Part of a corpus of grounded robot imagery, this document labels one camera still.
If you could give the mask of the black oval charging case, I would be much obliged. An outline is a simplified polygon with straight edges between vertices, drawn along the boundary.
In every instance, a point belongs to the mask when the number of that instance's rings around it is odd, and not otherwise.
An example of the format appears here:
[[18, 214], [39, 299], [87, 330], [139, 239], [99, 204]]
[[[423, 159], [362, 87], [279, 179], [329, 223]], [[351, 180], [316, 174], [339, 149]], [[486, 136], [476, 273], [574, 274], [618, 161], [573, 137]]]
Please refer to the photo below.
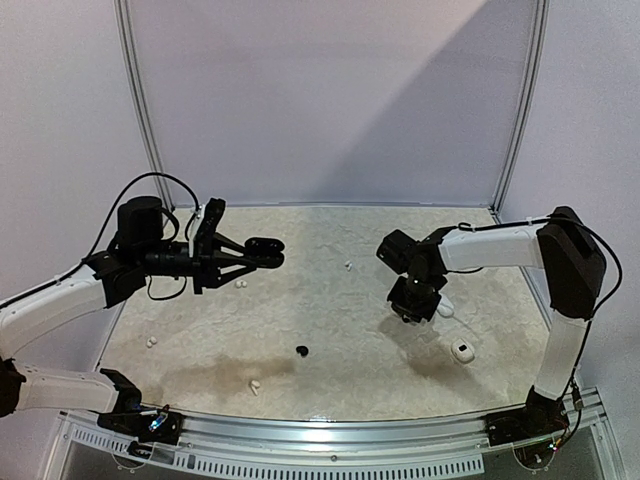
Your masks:
[[276, 269], [285, 261], [284, 243], [276, 238], [252, 237], [245, 241], [245, 256], [259, 268]]

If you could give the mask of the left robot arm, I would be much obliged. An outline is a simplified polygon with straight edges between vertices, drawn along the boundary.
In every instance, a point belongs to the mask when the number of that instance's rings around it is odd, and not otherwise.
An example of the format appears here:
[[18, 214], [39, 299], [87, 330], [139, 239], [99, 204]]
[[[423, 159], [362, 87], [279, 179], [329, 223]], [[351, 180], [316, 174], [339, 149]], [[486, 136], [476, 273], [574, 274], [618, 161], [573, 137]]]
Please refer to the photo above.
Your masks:
[[212, 198], [196, 210], [185, 242], [165, 237], [177, 218], [159, 198], [139, 196], [117, 210], [117, 231], [104, 251], [70, 272], [1, 306], [1, 414], [27, 409], [72, 409], [109, 414], [128, 434], [148, 426], [141, 393], [117, 371], [77, 372], [20, 364], [16, 354], [45, 334], [87, 314], [128, 300], [152, 277], [183, 278], [195, 294], [217, 289], [284, 261], [278, 239], [253, 237], [238, 244], [217, 226], [226, 203]]

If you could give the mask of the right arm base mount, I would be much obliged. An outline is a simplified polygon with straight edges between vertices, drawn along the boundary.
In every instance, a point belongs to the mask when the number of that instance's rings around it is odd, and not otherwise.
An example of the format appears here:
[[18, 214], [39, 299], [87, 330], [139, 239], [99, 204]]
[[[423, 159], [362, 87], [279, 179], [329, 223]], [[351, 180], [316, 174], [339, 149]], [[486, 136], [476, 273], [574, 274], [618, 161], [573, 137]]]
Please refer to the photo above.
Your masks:
[[564, 431], [569, 419], [561, 399], [549, 399], [531, 389], [522, 407], [488, 413], [482, 417], [491, 446]]

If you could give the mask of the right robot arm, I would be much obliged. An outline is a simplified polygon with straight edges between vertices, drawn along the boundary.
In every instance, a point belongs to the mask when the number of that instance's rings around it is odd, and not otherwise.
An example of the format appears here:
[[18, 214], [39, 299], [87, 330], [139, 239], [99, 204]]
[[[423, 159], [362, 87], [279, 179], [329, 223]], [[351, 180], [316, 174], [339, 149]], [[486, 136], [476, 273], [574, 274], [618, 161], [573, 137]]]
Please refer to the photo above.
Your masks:
[[404, 322], [450, 316], [443, 289], [452, 275], [510, 269], [544, 277], [547, 341], [539, 370], [517, 415], [517, 427], [537, 436], [560, 415], [584, 354], [589, 331], [606, 297], [604, 242], [574, 209], [559, 206], [538, 218], [439, 227], [421, 239], [400, 229], [383, 237], [376, 257], [396, 276], [386, 301]]

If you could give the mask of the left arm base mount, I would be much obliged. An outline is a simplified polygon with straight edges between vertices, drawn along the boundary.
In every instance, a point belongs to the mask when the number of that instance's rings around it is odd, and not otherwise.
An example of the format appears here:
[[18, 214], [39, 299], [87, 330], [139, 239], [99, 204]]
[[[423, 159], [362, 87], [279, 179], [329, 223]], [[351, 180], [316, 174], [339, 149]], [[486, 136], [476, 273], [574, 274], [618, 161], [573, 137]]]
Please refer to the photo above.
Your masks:
[[97, 425], [105, 430], [136, 438], [140, 443], [177, 445], [186, 417], [169, 405], [161, 408], [137, 406], [123, 412], [101, 413]]

